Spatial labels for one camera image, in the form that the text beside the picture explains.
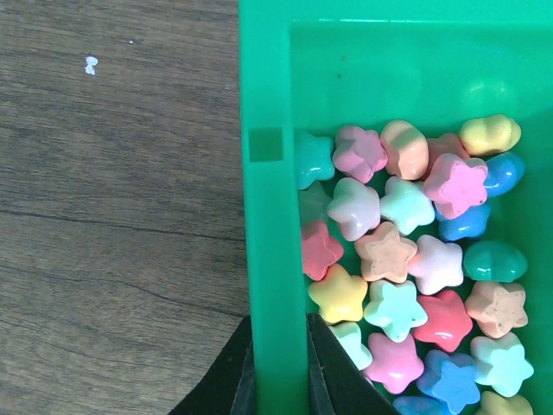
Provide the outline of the green bin with star candies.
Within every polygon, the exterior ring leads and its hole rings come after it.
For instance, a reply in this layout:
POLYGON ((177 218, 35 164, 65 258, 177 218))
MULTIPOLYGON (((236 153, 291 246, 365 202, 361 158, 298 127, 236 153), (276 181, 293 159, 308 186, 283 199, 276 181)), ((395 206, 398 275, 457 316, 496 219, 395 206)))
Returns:
POLYGON ((294 134, 393 119, 428 137, 505 114, 521 127, 521 182, 492 200, 486 239, 528 259, 534 375, 552 411, 552 4, 549 1, 242 1, 238 5, 245 237, 261 414, 308 412, 294 134))

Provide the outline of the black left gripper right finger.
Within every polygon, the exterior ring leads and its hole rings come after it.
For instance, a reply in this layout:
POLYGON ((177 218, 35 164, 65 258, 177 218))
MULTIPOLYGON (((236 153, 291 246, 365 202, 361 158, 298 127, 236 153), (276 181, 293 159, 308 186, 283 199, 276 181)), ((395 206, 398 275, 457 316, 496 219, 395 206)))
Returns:
POLYGON ((389 415, 397 410, 353 364, 315 314, 307 314, 308 391, 311 414, 389 415))

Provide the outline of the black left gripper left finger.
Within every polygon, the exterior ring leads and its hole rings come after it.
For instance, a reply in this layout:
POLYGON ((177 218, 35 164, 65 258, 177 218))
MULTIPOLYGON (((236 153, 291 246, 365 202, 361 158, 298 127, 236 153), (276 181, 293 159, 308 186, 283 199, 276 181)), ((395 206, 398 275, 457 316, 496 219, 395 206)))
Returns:
POLYGON ((256 412, 251 318, 245 316, 200 382, 169 414, 246 415, 256 412))

